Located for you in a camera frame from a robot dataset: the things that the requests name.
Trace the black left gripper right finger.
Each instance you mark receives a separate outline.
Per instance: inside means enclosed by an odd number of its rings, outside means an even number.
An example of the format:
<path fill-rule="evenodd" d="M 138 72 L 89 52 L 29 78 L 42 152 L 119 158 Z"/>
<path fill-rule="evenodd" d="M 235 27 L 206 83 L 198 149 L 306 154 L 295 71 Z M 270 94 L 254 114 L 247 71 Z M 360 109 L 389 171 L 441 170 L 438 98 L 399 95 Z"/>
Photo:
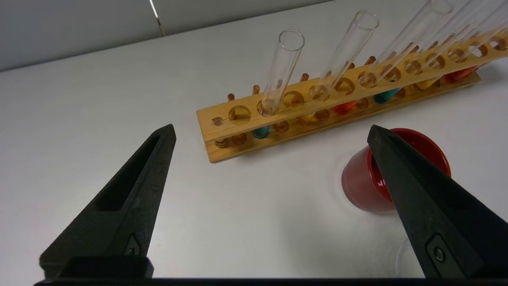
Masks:
<path fill-rule="evenodd" d="M 367 142 L 426 278 L 507 278 L 506 221 L 395 132 Z"/>

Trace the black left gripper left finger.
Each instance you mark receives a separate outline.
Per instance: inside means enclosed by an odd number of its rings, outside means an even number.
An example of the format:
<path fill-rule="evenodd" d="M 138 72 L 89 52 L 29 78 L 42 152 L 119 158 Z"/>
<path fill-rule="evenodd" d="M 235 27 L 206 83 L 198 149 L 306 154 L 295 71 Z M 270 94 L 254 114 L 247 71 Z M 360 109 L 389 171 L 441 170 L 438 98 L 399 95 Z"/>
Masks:
<path fill-rule="evenodd" d="M 45 278 L 151 278 L 147 258 L 175 129 L 154 131 L 40 255 Z"/>

